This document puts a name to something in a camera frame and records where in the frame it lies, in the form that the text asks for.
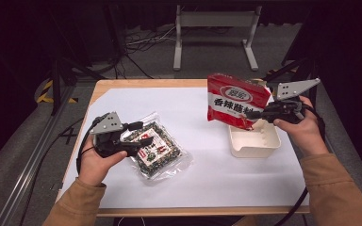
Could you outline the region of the clear seaweed snack packet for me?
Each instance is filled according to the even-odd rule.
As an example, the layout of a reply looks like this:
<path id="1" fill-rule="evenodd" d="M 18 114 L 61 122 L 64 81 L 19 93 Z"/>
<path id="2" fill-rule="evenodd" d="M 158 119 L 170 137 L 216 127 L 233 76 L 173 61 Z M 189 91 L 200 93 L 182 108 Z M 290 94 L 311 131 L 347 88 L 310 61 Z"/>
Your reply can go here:
<path id="1" fill-rule="evenodd" d="M 192 165 L 191 154 L 177 142 L 161 123 L 157 112 L 141 119 L 142 128 L 123 135 L 125 141 L 151 137 L 152 143 L 131 158 L 134 172 L 148 186 L 173 178 Z"/>

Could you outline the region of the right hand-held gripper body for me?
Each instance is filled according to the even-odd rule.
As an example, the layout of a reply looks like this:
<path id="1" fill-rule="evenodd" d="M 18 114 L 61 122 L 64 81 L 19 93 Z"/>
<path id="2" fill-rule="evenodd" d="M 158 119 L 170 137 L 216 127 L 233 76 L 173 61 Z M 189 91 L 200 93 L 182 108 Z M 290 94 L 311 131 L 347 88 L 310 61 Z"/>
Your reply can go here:
<path id="1" fill-rule="evenodd" d="M 312 106 L 305 104 L 300 99 L 300 95 L 316 87 L 320 82 L 319 78 L 315 78 L 305 81 L 280 83 L 276 87 L 274 101 L 268 103 L 261 112 L 261 118 L 268 123 L 273 123 L 275 119 L 280 119 L 297 124 L 304 119 L 306 110 L 317 115 Z"/>

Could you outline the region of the yellow and black hazard tape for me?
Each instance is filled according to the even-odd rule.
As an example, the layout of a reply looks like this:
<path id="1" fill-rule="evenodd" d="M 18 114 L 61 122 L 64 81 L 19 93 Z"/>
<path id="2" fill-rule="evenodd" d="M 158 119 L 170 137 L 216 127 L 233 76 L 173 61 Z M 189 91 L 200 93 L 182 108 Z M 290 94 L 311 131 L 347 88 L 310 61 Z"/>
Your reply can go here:
<path id="1" fill-rule="evenodd" d="M 37 103 L 53 103 L 54 102 L 53 98 L 47 96 L 48 91 L 51 87 L 53 87 L 53 80 L 48 79 L 41 90 L 41 94 L 39 95 L 39 97 L 36 100 Z"/>

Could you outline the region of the grey metal stand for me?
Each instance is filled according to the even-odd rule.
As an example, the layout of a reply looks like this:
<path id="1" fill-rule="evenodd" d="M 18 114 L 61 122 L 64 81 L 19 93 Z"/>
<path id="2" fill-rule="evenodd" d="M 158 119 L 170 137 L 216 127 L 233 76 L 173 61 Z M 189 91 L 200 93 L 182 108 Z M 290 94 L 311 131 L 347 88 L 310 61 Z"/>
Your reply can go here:
<path id="1" fill-rule="evenodd" d="M 258 64 L 252 49 L 252 43 L 258 21 L 261 15 L 261 6 L 246 11 L 184 11 L 181 6 L 176 8 L 175 17 L 175 47 L 173 69 L 181 70 L 182 62 L 182 28 L 183 27 L 247 27 L 249 35 L 241 41 L 250 68 L 256 72 Z"/>

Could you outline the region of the person's right hand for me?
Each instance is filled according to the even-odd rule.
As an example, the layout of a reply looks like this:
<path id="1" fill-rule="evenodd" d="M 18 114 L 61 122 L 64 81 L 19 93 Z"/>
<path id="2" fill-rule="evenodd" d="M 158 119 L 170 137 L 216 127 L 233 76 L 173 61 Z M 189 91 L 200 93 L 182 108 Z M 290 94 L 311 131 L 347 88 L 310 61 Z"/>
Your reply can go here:
<path id="1" fill-rule="evenodd" d="M 329 153 L 321 137 L 317 117 L 310 110 L 305 111 L 298 124 L 280 119 L 275 119 L 273 124 L 289 134 L 304 157 Z"/>

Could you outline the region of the person's left hand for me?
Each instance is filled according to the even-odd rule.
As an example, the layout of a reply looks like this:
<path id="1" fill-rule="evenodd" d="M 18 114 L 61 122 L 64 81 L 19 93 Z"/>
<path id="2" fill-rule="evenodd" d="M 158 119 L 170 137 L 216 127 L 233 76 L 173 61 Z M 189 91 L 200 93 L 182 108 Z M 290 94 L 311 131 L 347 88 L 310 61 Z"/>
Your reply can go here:
<path id="1" fill-rule="evenodd" d="M 106 158 L 101 157 L 94 150 L 92 136 L 88 136 L 82 149 L 78 180 L 89 186 L 99 186 L 109 170 L 126 157 L 126 151 L 120 151 Z"/>

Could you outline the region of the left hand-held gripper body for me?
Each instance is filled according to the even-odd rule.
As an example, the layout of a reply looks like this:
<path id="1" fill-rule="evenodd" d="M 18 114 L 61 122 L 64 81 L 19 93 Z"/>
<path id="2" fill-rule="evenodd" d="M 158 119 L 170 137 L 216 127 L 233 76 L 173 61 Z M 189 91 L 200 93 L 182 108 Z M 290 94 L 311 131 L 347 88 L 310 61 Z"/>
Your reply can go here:
<path id="1" fill-rule="evenodd" d="M 131 150 L 131 142 L 121 141 L 128 124 L 122 123 L 116 112 L 96 118 L 90 130 L 95 151 L 104 158 L 120 151 L 126 151 L 128 156 L 136 156 L 138 152 Z"/>

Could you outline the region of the black tripod stand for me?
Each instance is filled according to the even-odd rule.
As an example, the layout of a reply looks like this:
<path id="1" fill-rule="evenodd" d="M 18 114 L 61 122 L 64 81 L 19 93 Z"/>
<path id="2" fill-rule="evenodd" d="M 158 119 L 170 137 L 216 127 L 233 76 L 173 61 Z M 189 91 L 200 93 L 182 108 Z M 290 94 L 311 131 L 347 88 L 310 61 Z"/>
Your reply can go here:
<path id="1" fill-rule="evenodd" d="M 80 62 L 71 59 L 69 56 L 64 56 L 62 51 L 58 47 L 52 47 L 49 50 L 52 61 L 52 74 L 53 80 L 53 100 L 54 106 L 52 110 L 52 116 L 55 116 L 59 109 L 68 100 L 61 95 L 60 82 L 63 81 L 66 87 L 74 87 L 76 84 L 76 75 L 72 71 L 72 68 L 76 68 L 85 75 L 92 77 L 95 80 L 103 80 L 104 76 L 88 69 L 83 66 Z"/>
<path id="2" fill-rule="evenodd" d="M 274 91 L 275 101 L 297 101 L 300 96 L 312 103 L 317 99 L 317 75 L 315 61 L 309 58 L 294 60 L 278 70 L 266 74 L 263 80 Z"/>

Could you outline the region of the white plastic storage box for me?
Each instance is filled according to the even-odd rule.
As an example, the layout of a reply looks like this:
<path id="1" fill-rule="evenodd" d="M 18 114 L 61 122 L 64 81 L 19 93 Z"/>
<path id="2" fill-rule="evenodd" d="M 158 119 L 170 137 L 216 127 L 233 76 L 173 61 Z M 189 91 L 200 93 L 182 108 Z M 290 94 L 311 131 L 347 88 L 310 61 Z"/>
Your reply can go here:
<path id="1" fill-rule="evenodd" d="M 238 158 L 267 158 L 281 146 L 272 123 L 258 120 L 250 130 L 229 126 L 231 154 Z"/>

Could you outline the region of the red seasoning packet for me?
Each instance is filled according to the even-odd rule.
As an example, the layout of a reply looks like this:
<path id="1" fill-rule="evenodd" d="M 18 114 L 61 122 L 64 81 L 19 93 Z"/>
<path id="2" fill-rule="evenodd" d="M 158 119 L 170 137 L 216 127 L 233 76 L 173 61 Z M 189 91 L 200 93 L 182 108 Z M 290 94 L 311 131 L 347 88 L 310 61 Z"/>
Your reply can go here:
<path id="1" fill-rule="evenodd" d="M 265 87 L 251 81 L 228 74 L 210 74 L 207 77 L 207 119 L 251 130 L 256 119 L 251 120 L 246 114 L 262 112 L 270 97 Z"/>

